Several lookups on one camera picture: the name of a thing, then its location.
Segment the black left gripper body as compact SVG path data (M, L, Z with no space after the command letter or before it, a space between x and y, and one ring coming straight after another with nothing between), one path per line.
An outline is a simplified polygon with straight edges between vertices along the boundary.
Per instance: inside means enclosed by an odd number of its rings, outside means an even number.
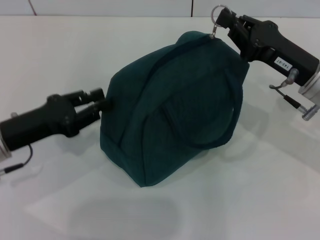
M0 123L0 133L10 151L15 151L51 135L72 138L80 130L75 124L75 107L66 95L54 94L36 109Z

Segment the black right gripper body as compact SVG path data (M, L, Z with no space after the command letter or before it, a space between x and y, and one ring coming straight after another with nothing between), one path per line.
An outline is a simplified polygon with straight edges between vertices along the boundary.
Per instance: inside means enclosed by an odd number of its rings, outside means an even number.
M247 61L263 62L286 77L291 69L297 69L298 77L294 82L299 86L307 83L316 73L320 60L285 38L274 22L247 20L246 27Z

